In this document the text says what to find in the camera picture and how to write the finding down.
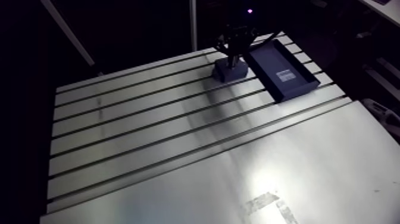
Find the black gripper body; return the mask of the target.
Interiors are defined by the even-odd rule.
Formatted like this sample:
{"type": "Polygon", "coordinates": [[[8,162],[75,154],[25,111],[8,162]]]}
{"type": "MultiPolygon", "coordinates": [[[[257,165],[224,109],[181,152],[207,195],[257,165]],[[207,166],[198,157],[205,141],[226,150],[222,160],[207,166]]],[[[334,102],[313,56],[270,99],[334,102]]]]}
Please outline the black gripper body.
{"type": "Polygon", "coordinates": [[[227,25],[215,40],[215,49],[227,55],[227,67],[235,67],[239,56],[244,54],[258,35],[256,28],[246,25],[227,25]]]}

